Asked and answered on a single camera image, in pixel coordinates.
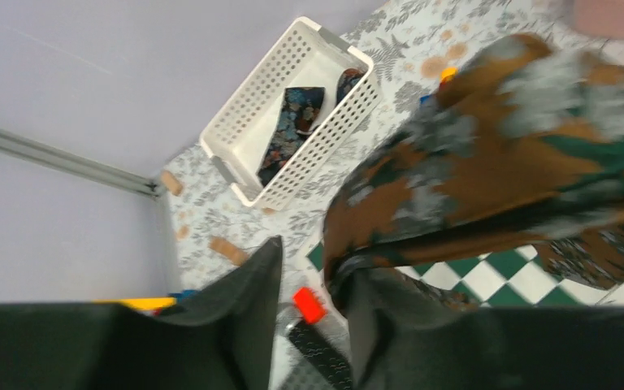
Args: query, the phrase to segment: floral patterned surface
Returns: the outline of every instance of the floral patterned surface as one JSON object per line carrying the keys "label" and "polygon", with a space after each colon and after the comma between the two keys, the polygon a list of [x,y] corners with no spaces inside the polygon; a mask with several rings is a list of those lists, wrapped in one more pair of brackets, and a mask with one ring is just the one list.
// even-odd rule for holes
{"label": "floral patterned surface", "polygon": [[181,279],[203,288],[233,269],[208,248],[223,236],[243,249],[284,238],[282,299],[307,284],[300,247],[315,230],[344,178],[438,85],[445,67],[461,67],[478,50],[511,33],[537,33],[562,49],[589,47],[624,64],[624,41],[586,37],[567,27],[563,0],[392,0],[362,21],[346,41],[370,55],[383,92],[375,112],[334,153],[286,210],[266,215],[243,206],[199,145],[167,165],[184,184],[171,198]]}

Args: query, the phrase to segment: pink box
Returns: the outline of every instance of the pink box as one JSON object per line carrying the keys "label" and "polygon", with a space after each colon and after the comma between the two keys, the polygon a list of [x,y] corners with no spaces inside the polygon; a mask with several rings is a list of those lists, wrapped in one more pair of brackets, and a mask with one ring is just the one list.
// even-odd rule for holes
{"label": "pink box", "polygon": [[581,33],[624,39],[624,0],[575,0],[574,22]]}

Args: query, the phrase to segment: brown floral fabric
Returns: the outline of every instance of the brown floral fabric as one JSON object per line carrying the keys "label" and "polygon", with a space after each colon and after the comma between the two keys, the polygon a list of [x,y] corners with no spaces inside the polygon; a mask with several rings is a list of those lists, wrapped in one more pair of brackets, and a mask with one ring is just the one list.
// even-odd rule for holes
{"label": "brown floral fabric", "polygon": [[475,55],[347,178],[324,221],[325,279],[534,244],[546,270],[624,281],[624,68],[541,39]]}

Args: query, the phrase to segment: gray basket handle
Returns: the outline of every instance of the gray basket handle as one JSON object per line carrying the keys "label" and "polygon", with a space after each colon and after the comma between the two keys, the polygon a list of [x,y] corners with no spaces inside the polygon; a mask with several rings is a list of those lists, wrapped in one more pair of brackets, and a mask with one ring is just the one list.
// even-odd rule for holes
{"label": "gray basket handle", "polygon": [[322,27],[319,29],[319,36],[322,37],[324,41],[334,45],[339,48],[340,51],[347,51],[350,47],[350,44],[346,42],[343,38],[337,36],[333,32],[329,31],[328,28]]}
{"label": "gray basket handle", "polygon": [[231,173],[228,167],[226,167],[226,164],[220,157],[212,156],[211,163],[214,164],[216,170],[219,171],[219,173],[221,174],[221,176],[223,176],[228,185],[232,183],[237,183],[236,177]]}

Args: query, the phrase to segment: green and white checkered surface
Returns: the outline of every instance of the green and white checkered surface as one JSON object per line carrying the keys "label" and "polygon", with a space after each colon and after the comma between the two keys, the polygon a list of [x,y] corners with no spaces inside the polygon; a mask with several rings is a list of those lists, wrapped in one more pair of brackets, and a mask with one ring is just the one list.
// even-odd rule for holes
{"label": "green and white checkered surface", "polygon": [[[307,258],[322,269],[323,247],[319,240]],[[398,268],[434,287],[467,293],[483,306],[595,305],[608,291],[572,280],[556,279],[541,268],[536,250],[528,245],[477,258]]]}

